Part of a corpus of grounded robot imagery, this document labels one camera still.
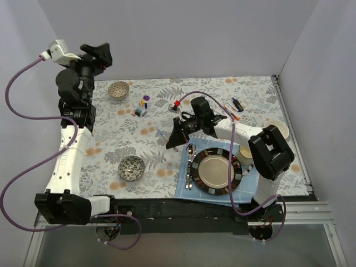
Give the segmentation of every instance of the beige bowl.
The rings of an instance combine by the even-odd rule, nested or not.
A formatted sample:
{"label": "beige bowl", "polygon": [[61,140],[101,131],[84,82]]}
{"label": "beige bowl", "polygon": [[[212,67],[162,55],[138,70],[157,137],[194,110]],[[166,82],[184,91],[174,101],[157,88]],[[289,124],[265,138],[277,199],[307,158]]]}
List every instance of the beige bowl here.
{"label": "beige bowl", "polygon": [[128,94],[130,87],[127,82],[114,82],[109,86],[107,92],[111,97],[122,99]]}
{"label": "beige bowl", "polygon": [[287,139],[287,137],[289,136],[289,129],[284,122],[281,122],[279,120],[269,120],[263,125],[263,128],[266,128],[269,125],[276,126],[284,139]]}

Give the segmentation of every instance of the floral tablecloth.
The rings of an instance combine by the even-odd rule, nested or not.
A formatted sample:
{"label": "floral tablecloth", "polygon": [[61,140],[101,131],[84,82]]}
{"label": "floral tablecloth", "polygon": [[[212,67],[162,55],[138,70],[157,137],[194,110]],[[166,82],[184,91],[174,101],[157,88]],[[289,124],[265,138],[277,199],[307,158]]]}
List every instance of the floral tablecloth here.
{"label": "floral tablecloth", "polygon": [[[166,140],[157,133],[162,130],[167,137],[176,114],[168,112],[168,105],[185,93],[204,91],[221,103],[239,99],[244,112],[241,122],[250,126],[263,126],[267,120],[284,121],[281,107],[270,77],[188,78],[159,80],[130,80],[128,95],[121,101],[107,93],[116,81],[96,81],[93,104],[96,122],[81,171],[81,195],[111,194],[116,198],[174,197],[183,146],[179,152],[166,150]],[[149,95],[147,115],[132,116],[144,95]],[[184,111],[192,111],[190,95],[182,102]],[[210,106],[220,112],[215,103]],[[192,136],[213,139],[202,131]],[[296,154],[290,137],[287,142]],[[129,155],[141,157],[146,170],[142,178],[127,182],[117,172],[120,160]],[[307,195],[304,173],[296,155],[291,168],[284,175],[278,193],[282,195]]]}

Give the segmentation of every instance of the table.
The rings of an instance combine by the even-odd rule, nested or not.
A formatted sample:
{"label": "table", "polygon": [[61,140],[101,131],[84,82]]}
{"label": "table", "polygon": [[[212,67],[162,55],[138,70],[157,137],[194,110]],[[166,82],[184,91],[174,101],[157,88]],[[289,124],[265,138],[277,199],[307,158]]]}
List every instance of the table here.
{"label": "table", "polygon": [[[187,78],[130,80],[130,91],[123,100],[110,97],[108,87],[116,81],[96,81],[93,105],[97,109],[93,137],[90,139],[80,179],[80,195],[90,197],[98,194],[122,198],[164,198],[174,197],[179,173],[182,146],[179,152],[166,150],[166,140],[157,133],[162,130],[167,137],[173,127],[176,114],[168,112],[168,105],[191,91],[204,91],[220,103],[231,103],[239,99],[244,112],[241,122],[250,126],[263,126],[267,120],[285,121],[270,77],[229,77],[229,78]],[[144,95],[149,95],[147,115],[132,116]],[[192,111],[190,100],[199,94],[187,97],[182,102],[184,111]],[[215,103],[210,101],[215,110]],[[192,136],[213,139],[202,131]],[[305,173],[293,139],[287,142],[295,161],[284,175],[279,194],[307,195]],[[117,173],[120,160],[128,155],[141,157],[146,170],[142,178],[126,182]]]}

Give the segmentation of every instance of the gray wall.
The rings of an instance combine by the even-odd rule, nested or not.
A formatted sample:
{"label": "gray wall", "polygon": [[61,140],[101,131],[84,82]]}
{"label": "gray wall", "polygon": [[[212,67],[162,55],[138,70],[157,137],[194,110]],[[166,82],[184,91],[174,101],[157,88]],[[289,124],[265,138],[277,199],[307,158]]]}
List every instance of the gray wall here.
{"label": "gray wall", "polygon": [[356,2],[320,0],[280,75],[317,195],[327,200],[350,266],[356,264]]}
{"label": "gray wall", "polygon": [[[60,122],[34,122],[16,117],[4,101],[8,80],[47,49],[56,38],[36,0],[0,0],[0,189],[16,174],[58,151]],[[55,77],[61,68],[40,63],[12,87],[15,109],[29,115],[56,115]],[[14,220],[33,226],[37,209],[34,195],[43,192],[54,162],[15,182],[5,195],[5,208]],[[32,233],[18,230],[0,214],[0,266],[22,266]]]}
{"label": "gray wall", "polygon": [[70,49],[108,42],[99,79],[280,73],[318,0],[38,0]]}

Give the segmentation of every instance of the robotic arm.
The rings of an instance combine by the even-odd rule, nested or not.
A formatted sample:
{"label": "robotic arm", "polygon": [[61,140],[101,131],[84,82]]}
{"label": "robotic arm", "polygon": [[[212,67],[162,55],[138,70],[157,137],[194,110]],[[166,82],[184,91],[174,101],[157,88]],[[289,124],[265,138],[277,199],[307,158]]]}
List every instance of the robotic arm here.
{"label": "robotic arm", "polygon": [[[187,113],[182,112],[185,121],[179,117],[173,119],[174,126],[166,144],[167,149],[187,143],[189,134],[199,130],[215,138],[231,140],[233,123],[230,119],[215,115],[204,97],[193,99],[191,105],[194,115],[187,118]],[[254,164],[260,173],[257,191],[251,202],[252,210],[276,194],[284,172],[294,160],[294,154],[278,128],[273,125],[260,128],[236,123],[234,141],[250,148]],[[270,200],[263,206],[262,212],[267,212],[274,204],[275,199]]]}
{"label": "robotic arm", "polygon": [[[36,194],[34,203],[50,224],[87,224],[97,214],[115,213],[113,196],[80,197],[79,179],[86,145],[92,135],[96,109],[92,105],[94,77],[112,65],[108,43],[98,47],[83,44],[84,55],[68,53],[63,40],[56,40],[41,54],[66,69],[56,77],[61,116],[72,118],[78,124],[78,134],[71,147],[57,158],[45,193]],[[73,137],[75,126],[61,121],[60,150]]]}

